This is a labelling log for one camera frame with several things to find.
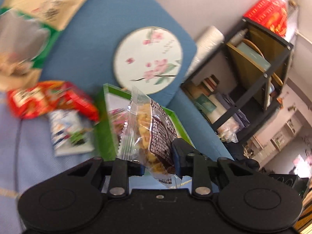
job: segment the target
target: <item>wooden panel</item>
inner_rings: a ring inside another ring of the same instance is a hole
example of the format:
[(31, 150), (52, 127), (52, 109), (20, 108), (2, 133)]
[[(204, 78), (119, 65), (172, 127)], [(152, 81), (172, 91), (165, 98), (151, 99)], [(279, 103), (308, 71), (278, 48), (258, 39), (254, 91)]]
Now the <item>wooden panel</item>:
[(250, 40), (263, 53), (264, 58), (272, 63), (284, 50), (279, 42), (259, 29), (249, 26)]
[[(233, 45), (228, 43), (227, 46), (229, 47), (231, 56), (235, 62), (241, 85), (245, 89), (249, 89), (261, 76), (263, 76), (263, 73), (265, 72), (264, 68), (255, 63)], [(266, 98), (264, 97), (263, 90), (259, 90), (254, 94), (254, 98), (263, 108), (265, 107)]]
[(269, 99), (270, 99), (270, 96), (269, 96), (269, 91), (270, 91), (270, 84), (271, 84), (271, 80), (272, 78), (270, 77), (266, 86), (265, 86), (265, 93), (264, 93), (264, 96), (266, 96), (266, 98), (264, 99), (264, 110), (267, 110), (268, 107), (269, 107)]

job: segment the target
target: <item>floral coaster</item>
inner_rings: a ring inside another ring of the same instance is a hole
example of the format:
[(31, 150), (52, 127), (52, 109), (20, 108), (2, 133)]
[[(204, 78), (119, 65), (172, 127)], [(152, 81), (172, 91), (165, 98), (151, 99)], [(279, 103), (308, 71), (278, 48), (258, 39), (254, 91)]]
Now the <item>floral coaster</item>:
[(145, 94), (167, 87), (179, 73), (182, 47), (171, 32), (145, 27), (130, 33), (119, 45), (114, 73), (122, 87), (136, 86)]

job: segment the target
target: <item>red snack bag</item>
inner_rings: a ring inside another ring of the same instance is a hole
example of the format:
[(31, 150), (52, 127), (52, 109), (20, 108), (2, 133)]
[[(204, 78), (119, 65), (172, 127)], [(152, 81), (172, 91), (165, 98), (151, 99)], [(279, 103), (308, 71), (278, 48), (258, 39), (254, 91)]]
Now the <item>red snack bag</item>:
[(8, 105), (15, 116), (33, 119), (53, 110), (40, 87), (11, 90)]
[(8, 91), (7, 97), (13, 113), (24, 119), (32, 119), (55, 109), (74, 109), (92, 121), (99, 121), (98, 110), (91, 98), (70, 82), (39, 82), (34, 88)]

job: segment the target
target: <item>pink blossom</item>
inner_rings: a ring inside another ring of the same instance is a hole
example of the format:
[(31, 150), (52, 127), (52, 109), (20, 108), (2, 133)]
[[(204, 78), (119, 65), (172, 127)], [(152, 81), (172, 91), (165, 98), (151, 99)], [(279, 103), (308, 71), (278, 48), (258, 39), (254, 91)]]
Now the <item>pink blossom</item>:
[(135, 61), (135, 59), (133, 59), (133, 58), (129, 58), (129, 59), (126, 60), (126, 62), (127, 62), (128, 64), (133, 63), (134, 61)]
[(163, 34), (161, 32), (154, 32), (152, 34), (152, 40), (153, 42), (159, 42), (160, 40), (163, 39)]
[(144, 40), (144, 41), (143, 41), (143, 45), (147, 45), (147, 44), (149, 44), (149, 43), (151, 43), (151, 40)]
[(167, 62), (168, 62), (167, 59), (163, 59), (161, 61), (156, 60), (155, 61), (156, 68), (154, 69), (154, 71), (159, 72), (159, 74), (164, 73), (166, 71), (166, 69), (168, 68)]
[(145, 71), (144, 77), (145, 77), (145, 80), (150, 80), (150, 79), (154, 78), (155, 77), (155, 71), (154, 70)]

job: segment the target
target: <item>plastic snack bag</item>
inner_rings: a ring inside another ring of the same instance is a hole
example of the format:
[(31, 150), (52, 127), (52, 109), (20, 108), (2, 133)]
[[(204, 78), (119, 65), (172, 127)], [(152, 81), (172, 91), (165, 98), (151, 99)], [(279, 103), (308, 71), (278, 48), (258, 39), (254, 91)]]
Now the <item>plastic snack bag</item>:
[(174, 125), (161, 106), (134, 87), (118, 158), (139, 162), (165, 186), (179, 188), (171, 151), (175, 138)]
[(81, 154), (93, 151), (91, 129), (84, 128), (77, 111), (55, 110), (48, 114), (51, 124), (51, 141), (56, 156)]
[(10, 90), (7, 99), (14, 115), (23, 119), (33, 119), (56, 109), (74, 109), (92, 121), (99, 121), (91, 98), (66, 81), (44, 81), (33, 88)]
[(121, 134), (124, 130), (124, 124), (128, 120), (128, 110), (120, 108), (110, 112), (110, 121), (112, 122), (113, 132), (116, 134), (118, 143), (121, 141)]
[(85, 1), (4, 1), (0, 8), (0, 91), (35, 86), (52, 46)]
[[(210, 95), (208, 99), (216, 106), (211, 113), (206, 113), (207, 118), (213, 124), (215, 123), (223, 114), (226, 113), (226, 108), (216, 99), (215, 95)], [(233, 117), (230, 117), (224, 124), (218, 128), (218, 133), (220, 134), (221, 139), (224, 139), (226, 142), (237, 143), (238, 139), (236, 132), (239, 130), (239, 124), (235, 121)]]

